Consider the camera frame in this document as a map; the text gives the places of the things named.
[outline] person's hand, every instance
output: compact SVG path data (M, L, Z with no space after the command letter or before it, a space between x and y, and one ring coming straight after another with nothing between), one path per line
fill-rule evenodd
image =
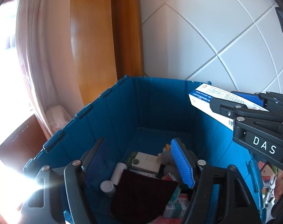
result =
M283 171L279 170L278 177L276 179L276 187L274 188L274 196L276 200L279 200L283 194Z

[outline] barcode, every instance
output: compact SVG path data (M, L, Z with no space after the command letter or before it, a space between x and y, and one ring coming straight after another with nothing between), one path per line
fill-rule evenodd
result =
M229 119L229 125L230 125L231 127L234 127L234 122L233 122L232 120L230 120L230 119Z

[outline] wooden door frame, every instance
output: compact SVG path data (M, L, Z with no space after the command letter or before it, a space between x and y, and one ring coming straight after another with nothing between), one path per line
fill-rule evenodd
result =
M125 75L144 76L139 0L70 0L70 28L85 105Z

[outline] gray plush item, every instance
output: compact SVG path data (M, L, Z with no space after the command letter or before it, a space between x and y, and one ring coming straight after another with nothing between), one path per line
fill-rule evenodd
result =
M160 160L161 160L161 164L165 165L165 168L163 170L164 175L170 173L176 178L178 182L181 182L181 175L176 166L171 151L162 152L160 155Z
M167 175L168 173L170 173L176 178L177 182L181 182L181 175L176 166L167 164L163 170L163 173L164 175Z
M170 151L162 152L160 155L160 159L161 159L161 164L163 165L172 164L176 166L175 160Z

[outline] dark red cloth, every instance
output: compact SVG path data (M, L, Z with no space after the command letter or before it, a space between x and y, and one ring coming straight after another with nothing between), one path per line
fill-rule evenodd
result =
M124 224L146 224L161 216L178 182L124 170L111 203L111 213Z

